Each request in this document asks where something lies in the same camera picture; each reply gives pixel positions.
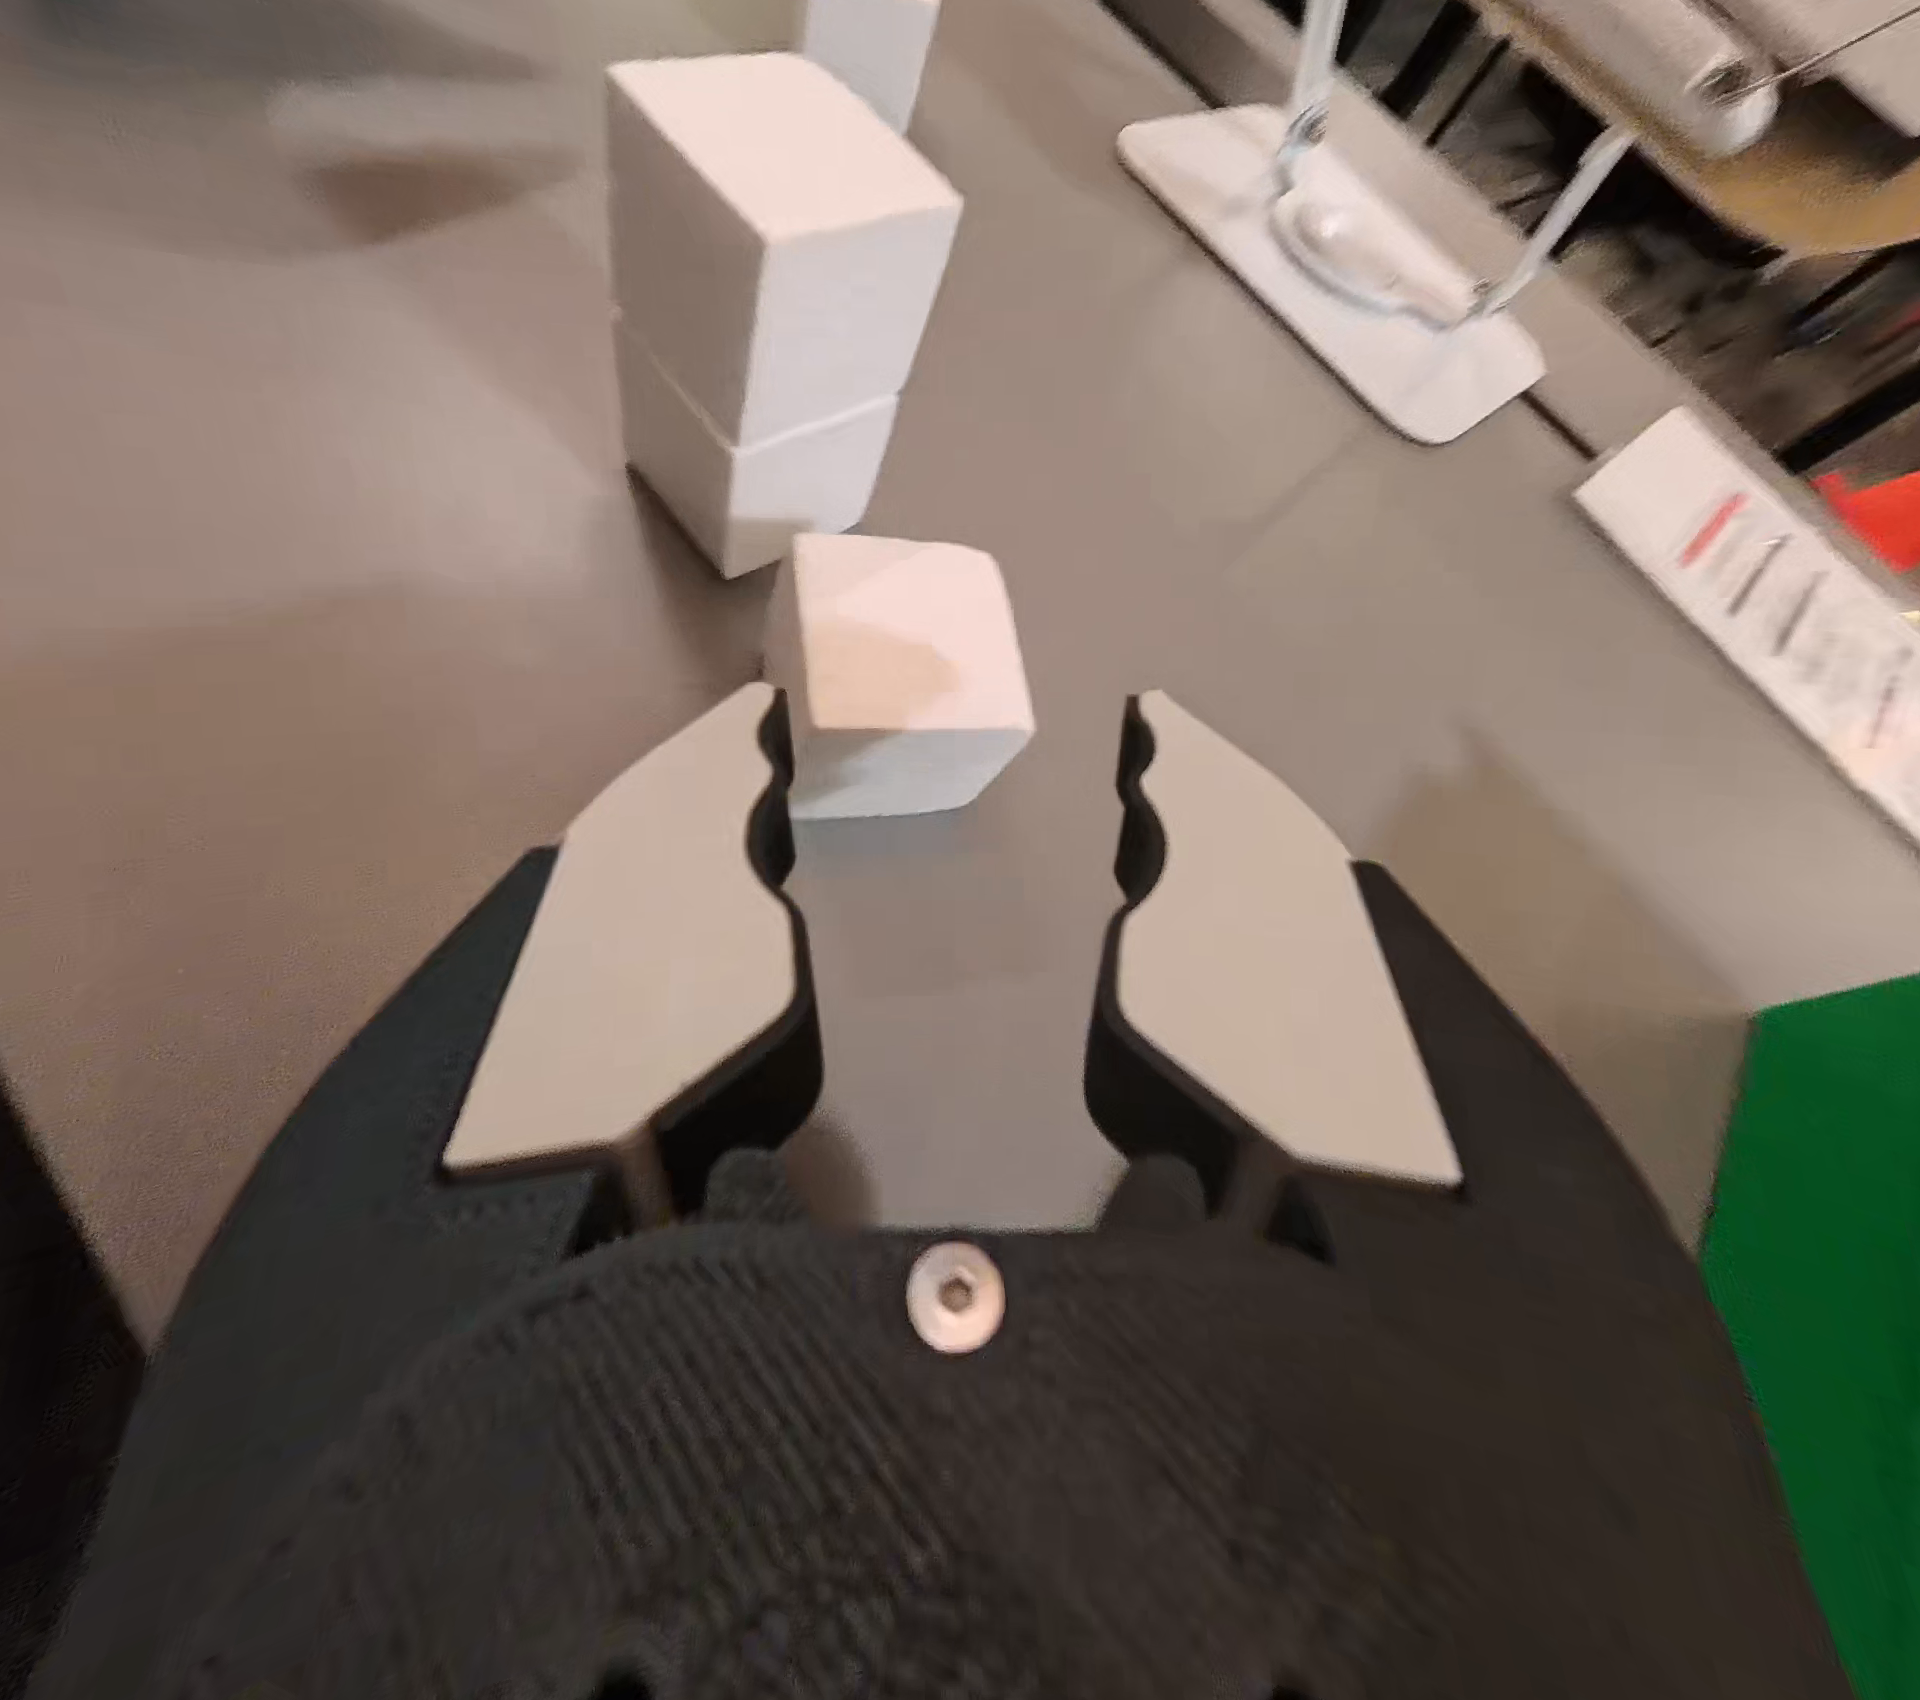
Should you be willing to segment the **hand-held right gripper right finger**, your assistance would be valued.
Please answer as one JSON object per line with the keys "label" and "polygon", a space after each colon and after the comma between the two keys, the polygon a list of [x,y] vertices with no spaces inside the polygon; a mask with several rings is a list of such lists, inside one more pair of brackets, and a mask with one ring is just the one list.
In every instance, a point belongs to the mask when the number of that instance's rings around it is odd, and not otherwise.
{"label": "hand-held right gripper right finger", "polygon": [[1125,1168],[1108,1218],[1274,1245],[1332,1245],[1346,1208],[1453,1218],[1466,1168],[1350,849],[1158,688],[1123,707],[1115,801],[1081,1070]]}

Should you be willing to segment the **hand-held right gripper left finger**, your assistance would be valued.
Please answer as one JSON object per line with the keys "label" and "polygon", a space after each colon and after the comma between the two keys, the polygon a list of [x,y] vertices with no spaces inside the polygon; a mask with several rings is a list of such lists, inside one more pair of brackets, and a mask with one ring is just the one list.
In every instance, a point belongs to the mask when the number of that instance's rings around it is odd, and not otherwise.
{"label": "hand-held right gripper left finger", "polygon": [[823,1043],[787,893],[794,743],[749,682],[561,835],[442,1152],[491,1183],[593,1170],[639,1222],[696,1214],[733,1152],[814,1113]]}

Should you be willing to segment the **grey desk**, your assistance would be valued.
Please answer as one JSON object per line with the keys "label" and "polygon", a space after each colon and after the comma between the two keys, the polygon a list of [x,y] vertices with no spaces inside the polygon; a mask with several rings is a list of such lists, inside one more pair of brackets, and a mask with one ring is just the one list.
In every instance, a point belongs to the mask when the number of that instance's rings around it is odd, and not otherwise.
{"label": "grey desk", "polygon": [[[3,1073],[152,1339],[286,1113],[527,846],[758,672],[625,477],[604,73],[800,0],[3,0]],[[1258,0],[941,0],[963,218],[866,527],[1009,587],[1031,744],[800,831],[827,1212],[1053,1228],[1121,708],[1163,688],[1380,862],[1682,1236],[1745,1024],[1915,972],[1915,850],[1572,508],[1692,397],[1577,292],[1409,445],[1121,173],[1266,100]]]}

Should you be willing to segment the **white stand base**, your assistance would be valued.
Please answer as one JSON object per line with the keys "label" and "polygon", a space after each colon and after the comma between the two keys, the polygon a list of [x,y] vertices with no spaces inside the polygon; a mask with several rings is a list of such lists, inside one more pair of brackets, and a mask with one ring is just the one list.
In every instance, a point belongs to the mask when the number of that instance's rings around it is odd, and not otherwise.
{"label": "white stand base", "polygon": [[1306,0],[1284,106],[1134,122],[1119,167],[1342,387],[1404,441],[1442,446],[1530,393],[1543,354],[1510,314],[1636,144],[1602,131],[1517,258],[1476,283],[1332,151],[1350,0]]}

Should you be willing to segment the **white paper card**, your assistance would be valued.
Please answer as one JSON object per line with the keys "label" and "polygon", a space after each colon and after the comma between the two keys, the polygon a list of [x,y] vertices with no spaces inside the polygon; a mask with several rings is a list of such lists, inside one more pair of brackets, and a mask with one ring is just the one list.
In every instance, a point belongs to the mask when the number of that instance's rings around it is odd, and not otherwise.
{"label": "white paper card", "polygon": [[1809,513],[1687,408],[1596,462],[1572,506],[1915,845],[1915,624]]}

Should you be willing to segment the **green box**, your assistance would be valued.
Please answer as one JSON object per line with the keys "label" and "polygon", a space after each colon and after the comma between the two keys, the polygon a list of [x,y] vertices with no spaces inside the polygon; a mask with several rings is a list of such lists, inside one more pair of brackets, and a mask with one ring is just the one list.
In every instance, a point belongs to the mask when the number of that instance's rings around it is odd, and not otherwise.
{"label": "green box", "polygon": [[1752,1021],[1700,1238],[1851,1689],[1917,1695],[1917,978]]}

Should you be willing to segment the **person's black clothing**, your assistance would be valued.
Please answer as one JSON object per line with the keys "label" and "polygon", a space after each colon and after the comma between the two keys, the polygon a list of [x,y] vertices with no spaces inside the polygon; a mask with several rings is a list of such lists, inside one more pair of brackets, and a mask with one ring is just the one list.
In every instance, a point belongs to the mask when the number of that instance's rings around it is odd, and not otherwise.
{"label": "person's black clothing", "polygon": [[1,1695],[53,1640],[144,1372],[25,1120],[1,1101]]}

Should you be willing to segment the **red object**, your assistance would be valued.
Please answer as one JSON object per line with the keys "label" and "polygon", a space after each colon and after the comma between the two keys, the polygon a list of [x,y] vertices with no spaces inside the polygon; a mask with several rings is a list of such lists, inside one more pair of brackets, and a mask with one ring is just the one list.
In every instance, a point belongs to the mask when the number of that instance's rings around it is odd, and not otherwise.
{"label": "red object", "polygon": [[1812,488],[1832,517],[1890,572],[1917,572],[1917,471],[1863,487],[1843,472],[1817,472]]}

